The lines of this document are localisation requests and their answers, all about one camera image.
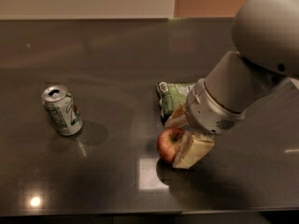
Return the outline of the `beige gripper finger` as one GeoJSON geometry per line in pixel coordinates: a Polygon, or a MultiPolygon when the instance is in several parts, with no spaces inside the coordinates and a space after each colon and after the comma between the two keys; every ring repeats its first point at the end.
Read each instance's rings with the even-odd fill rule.
{"type": "Polygon", "coordinates": [[[179,105],[164,124],[165,128],[181,128],[188,125],[185,105],[179,105]]]}
{"type": "Polygon", "coordinates": [[[183,134],[178,153],[172,163],[176,169],[189,169],[214,147],[215,139],[213,134],[192,133],[187,131],[183,134]]]}

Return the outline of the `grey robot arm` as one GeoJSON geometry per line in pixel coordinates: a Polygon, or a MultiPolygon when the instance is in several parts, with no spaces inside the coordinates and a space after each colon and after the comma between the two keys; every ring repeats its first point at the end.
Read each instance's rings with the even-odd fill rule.
{"type": "Polygon", "coordinates": [[[246,109],[299,76],[299,0],[249,0],[235,15],[227,52],[172,113],[157,141],[160,157],[188,169],[246,109]]]}

